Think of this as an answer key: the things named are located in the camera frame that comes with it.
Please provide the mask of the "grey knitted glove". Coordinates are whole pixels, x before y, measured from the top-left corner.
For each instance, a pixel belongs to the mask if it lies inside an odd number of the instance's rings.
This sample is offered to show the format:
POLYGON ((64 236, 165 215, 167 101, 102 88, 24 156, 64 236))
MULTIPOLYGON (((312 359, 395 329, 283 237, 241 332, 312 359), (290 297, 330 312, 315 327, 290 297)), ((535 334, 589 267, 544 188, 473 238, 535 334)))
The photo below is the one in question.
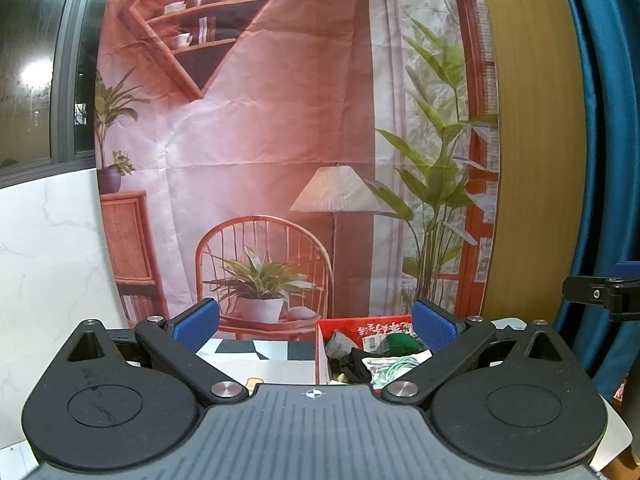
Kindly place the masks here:
POLYGON ((328 359, 339 361, 349 356, 352 349, 358 349, 358 344, 339 330, 334 330, 324 348, 328 359))

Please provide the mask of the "printed living room backdrop cloth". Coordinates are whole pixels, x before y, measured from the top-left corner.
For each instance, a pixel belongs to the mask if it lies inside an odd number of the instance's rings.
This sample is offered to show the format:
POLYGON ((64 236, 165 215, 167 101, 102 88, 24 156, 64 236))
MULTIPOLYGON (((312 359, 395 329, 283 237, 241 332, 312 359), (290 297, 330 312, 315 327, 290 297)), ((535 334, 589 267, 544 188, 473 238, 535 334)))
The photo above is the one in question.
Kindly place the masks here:
POLYGON ((236 339, 480 312, 500 170, 486 0, 106 0, 96 158, 130 323, 236 339))

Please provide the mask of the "green white plush item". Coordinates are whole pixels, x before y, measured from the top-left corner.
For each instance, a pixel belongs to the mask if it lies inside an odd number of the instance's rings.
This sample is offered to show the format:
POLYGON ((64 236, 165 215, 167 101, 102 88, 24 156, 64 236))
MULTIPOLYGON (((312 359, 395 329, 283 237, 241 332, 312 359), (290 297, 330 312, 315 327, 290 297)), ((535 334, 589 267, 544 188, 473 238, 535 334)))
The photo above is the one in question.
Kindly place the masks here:
POLYGON ((382 389, 432 356, 419 339, 407 333, 389 334, 380 344, 380 350, 381 353, 363 359, 375 390, 382 389))

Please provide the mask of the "white cartoon bear table mat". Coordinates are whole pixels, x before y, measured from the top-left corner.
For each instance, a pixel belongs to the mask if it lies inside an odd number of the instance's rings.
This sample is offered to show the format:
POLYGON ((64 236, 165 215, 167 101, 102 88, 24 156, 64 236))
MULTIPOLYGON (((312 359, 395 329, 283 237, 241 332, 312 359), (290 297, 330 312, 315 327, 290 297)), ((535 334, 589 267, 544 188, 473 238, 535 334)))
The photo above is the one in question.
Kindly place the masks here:
MULTIPOLYGON (((272 384, 315 384, 316 347, 312 341, 264 341, 212 338, 198 350, 198 356, 238 382, 253 379, 272 384)), ((631 442, 631 432, 620 415, 608 409, 608 426, 591 461, 602 470, 631 442)))

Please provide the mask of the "yellow wooden panel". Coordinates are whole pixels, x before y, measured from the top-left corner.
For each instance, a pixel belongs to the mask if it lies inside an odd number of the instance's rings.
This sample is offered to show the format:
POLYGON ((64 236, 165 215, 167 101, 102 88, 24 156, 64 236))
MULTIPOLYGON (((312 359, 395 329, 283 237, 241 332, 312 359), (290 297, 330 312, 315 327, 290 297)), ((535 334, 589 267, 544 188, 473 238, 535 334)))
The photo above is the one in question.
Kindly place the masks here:
POLYGON ((586 114, 567 0, 487 0, 501 172, 483 313, 555 318, 582 218, 586 114))

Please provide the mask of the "black sleep eye mask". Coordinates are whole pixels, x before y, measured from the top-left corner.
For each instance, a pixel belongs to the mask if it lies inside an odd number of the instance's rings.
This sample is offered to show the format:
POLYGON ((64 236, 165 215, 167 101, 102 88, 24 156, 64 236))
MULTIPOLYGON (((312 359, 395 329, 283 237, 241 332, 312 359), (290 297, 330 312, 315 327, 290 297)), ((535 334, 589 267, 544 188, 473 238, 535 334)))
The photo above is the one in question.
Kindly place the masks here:
POLYGON ((352 349, 349 356, 338 361, 341 373, 351 384, 370 384, 373 380, 372 372, 364 362, 366 359, 381 359, 381 356, 365 352, 361 349, 352 349))

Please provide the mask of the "red strawberry cardboard box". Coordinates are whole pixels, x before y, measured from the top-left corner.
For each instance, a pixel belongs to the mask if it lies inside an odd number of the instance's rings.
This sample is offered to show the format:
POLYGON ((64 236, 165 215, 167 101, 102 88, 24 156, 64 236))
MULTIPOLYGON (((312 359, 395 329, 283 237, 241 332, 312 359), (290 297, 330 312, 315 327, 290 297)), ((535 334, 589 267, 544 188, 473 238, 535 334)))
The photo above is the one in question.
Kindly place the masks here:
POLYGON ((381 390, 402 374, 410 372, 432 356, 432 352, 414 332, 410 315, 375 316, 374 318, 332 318, 320 320, 314 328, 316 383, 320 385, 356 384, 365 382, 381 390), (347 373, 352 348, 334 358, 326 353, 334 336, 345 336, 356 344, 356 365, 364 368, 364 378, 356 372, 347 373))

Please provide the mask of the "blue curtain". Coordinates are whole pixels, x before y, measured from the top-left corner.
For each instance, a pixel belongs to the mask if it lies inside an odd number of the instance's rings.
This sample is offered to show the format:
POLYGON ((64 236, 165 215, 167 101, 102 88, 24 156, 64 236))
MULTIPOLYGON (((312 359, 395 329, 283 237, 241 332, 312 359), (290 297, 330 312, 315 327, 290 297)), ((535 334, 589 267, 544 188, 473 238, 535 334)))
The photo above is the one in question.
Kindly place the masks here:
MULTIPOLYGON (((586 114, 582 218, 570 272, 612 275, 639 258, 639 0, 568 0, 586 114)), ((563 302, 555 327, 605 399, 639 353, 637 322, 563 302)))

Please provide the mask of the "dark window frame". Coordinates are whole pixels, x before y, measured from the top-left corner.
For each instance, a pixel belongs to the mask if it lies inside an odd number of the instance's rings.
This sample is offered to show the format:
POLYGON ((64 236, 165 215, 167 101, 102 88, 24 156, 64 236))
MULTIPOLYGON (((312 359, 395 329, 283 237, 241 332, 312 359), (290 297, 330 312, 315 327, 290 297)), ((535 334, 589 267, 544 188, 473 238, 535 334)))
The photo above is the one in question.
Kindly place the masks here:
POLYGON ((89 0, 1 0, 1 185, 94 165, 76 133, 81 32, 89 0))

